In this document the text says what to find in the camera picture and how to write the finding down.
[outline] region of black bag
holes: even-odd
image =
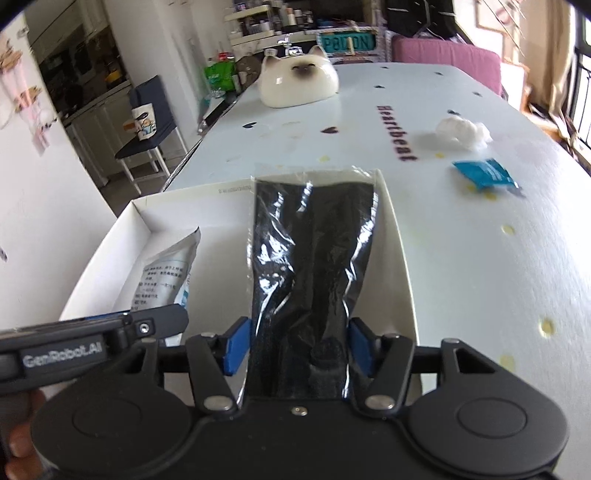
[[[383,0],[382,14],[388,29],[405,37],[413,37],[425,25],[441,38],[457,34],[453,0]]]
[[[377,201],[367,183],[257,182],[249,395],[346,396],[347,325],[369,260]]]

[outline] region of mug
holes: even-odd
[[[135,130],[140,140],[146,140],[156,133],[156,117],[151,103],[134,108]]]

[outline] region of curtain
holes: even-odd
[[[525,54],[525,64],[530,68],[528,82],[533,87],[530,98],[548,108],[553,118],[559,121],[562,132],[560,124],[564,125],[564,117],[561,108],[567,95],[566,80],[574,54],[575,12],[566,0],[529,0],[525,4],[536,8],[546,6],[545,15],[529,17],[526,14],[529,25],[528,37],[524,40],[537,48]]]

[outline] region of faucet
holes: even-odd
[[[285,47],[285,56],[292,57],[295,55],[303,55],[304,51],[301,47],[292,47],[290,42],[290,33],[285,35],[285,40],[280,40],[277,42],[278,45],[283,45]]]

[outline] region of white cardboard box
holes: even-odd
[[[336,172],[330,172],[334,180]],[[350,180],[351,173],[338,173]],[[289,181],[292,176],[273,177]],[[416,338],[413,302],[398,226],[382,174],[374,241],[365,281],[353,312],[375,333]],[[201,229],[191,269],[183,339],[223,333],[241,316],[251,316],[252,280],[247,251],[254,215],[254,181],[191,187],[133,200],[109,231],[74,288],[60,320],[130,308],[147,258]],[[192,403],[186,380],[167,388]]]

